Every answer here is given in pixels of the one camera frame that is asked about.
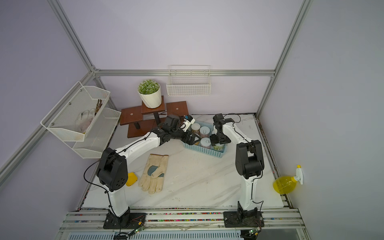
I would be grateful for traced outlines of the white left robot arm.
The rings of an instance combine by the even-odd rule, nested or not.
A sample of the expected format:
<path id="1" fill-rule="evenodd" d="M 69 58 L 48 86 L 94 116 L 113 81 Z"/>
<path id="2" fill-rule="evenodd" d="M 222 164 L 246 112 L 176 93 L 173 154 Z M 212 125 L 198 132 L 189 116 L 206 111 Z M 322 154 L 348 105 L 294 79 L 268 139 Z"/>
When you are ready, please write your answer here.
<path id="1" fill-rule="evenodd" d="M 126 183 L 129 179 L 128 166 L 144 153 L 157 148 L 171 139 L 177 139 L 188 145 L 194 145 L 201 138 L 189 128 L 195 119 L 186 115 L 181 122 L 174 115 L 166 117 L 158 127 L 153 128 L 140 139 L 116 150 L 106 148 L 100 159 L 97 177 L 107 192 L 110 211 L 121 217 L 129 210 L 126 199 Z"/>

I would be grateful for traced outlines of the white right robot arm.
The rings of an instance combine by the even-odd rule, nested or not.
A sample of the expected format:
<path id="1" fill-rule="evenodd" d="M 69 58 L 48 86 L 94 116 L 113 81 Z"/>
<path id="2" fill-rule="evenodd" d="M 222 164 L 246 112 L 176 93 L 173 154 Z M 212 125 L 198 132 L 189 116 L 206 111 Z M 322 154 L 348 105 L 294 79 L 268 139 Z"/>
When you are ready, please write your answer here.
<path id="1" fill-rule="evenodd" d="M 257 181 L 262 178 L 265 168 L 262 143 L 249 138 L 233 119 L 226 119 L 223 114 L 214 115 L 213 121 L 211 145 L 236 145 L 235 167 L 243 180 L 239 204 L 245 211 L 253 210 L 258 204 L 255 200 Z"/>

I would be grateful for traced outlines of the green label can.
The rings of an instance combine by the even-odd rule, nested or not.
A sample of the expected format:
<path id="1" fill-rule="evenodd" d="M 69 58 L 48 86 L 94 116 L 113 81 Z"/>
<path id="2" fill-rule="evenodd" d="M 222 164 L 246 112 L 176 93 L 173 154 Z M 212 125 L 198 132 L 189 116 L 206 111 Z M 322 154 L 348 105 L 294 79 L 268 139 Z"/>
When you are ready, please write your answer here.
<path id="1" fill-rule="evenodd" d="M 223 152 L 225 149 L 225 145 L 217 144 L 215 146 L 212 146 L 212 149 L 217 152 Z"/>

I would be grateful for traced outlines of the orange can white lid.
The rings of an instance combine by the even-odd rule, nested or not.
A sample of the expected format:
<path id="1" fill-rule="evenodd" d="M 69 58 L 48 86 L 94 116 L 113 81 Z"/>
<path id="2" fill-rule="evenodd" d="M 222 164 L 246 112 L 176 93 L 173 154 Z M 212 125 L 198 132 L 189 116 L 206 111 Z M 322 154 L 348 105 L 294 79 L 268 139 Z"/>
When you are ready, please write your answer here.
<path id="1" fill-rule="evenodd" d="M 211 129 L 207 126 L 202 126 L 199 130 L 199 134 L 201 138 L 208 138 L 210 136 Z"/>

